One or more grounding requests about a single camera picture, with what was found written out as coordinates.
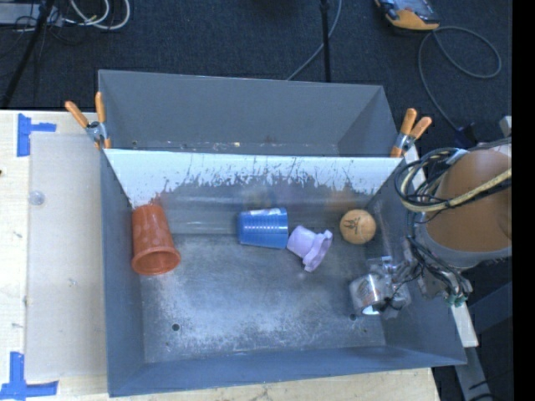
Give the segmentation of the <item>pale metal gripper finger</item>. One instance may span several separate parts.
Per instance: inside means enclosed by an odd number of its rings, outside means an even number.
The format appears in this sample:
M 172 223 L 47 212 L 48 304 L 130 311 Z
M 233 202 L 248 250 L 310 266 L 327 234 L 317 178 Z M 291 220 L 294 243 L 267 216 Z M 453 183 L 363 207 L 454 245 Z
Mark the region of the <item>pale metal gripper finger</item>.
M 401 311 L 411 304 L 411 295 L 407 288 L 400 288 L 391 297 L 386 297 L 378 307 L 384 319 L 395 319 Z
M 398 261 L 392 256 L 372 257 L 367 260 L 371 272 L 384 275 L 401 275 L 406 269 L 404 261 Z

